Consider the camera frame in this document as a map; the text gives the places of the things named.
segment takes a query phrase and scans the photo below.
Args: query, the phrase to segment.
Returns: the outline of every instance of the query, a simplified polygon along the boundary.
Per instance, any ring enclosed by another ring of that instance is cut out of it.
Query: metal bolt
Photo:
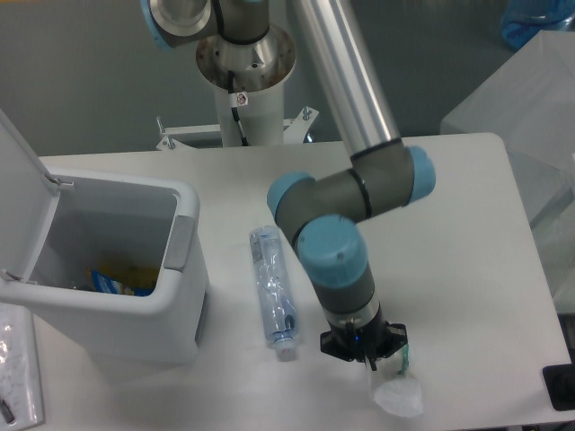
[[[304,120],[308,121],[309,117],[312,115],[312,110],[309,106],[304,107]]]
[[[164,125],[162,124],[162,119],[160,117],[155,118],[155,122],[158,124],[158,130],[160,132],[160,137],[162,139],[166,138],[168,141],[168,148],[173,150],[176,147],[176,144],[172,141],[172,137],[165,133]]]

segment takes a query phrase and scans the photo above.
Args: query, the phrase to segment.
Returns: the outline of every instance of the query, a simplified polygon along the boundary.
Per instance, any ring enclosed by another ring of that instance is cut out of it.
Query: open lid
[[[1,278],[29,279],[58,205],[58,186],[52,181],[38,156],[0,110]],[[6,271],[16,277],[6,275]]]

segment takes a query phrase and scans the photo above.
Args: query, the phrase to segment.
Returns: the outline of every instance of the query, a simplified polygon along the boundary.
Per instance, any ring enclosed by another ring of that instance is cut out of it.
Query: tabletop
[[[287,245],[296,358],[279,362],[266,347],[248,233],[273,223],[266,193],[282,173],[349,167],[341,143],[317,143],[43,159],[189,182],[210,289],[189,365],[91,355],[36,319],[40,429],[451,430],[575,419],[554,411],[545,391],[542,368],[569,355],[503,144],[489,134],[405,142],[428,151],[435,191],[359,229],[385,317],[408,329],[421,416],[383,412],[362,364],[320,352],[329,327]]]

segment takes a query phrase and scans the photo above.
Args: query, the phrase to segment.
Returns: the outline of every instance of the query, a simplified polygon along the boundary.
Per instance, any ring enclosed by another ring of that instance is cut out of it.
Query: white trash bin
[[[0,301],[24,305],[87,350],[189,362],[208,286],[188,184],[48,171],[0,110]],[[73,290],[87,269],[159,268],[138,297]]]

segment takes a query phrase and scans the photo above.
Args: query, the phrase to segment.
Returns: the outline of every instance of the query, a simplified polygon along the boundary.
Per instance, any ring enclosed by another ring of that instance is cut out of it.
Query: plastic water bottle
[[[296,345],[297,318],[278,227],[265,226],[251,232],[250,246],[264,334],[279,353],[285,354]]]
[[[509,0],[501,19],[501,36],[515,50],[540,30],[568,30],[575,0]]]

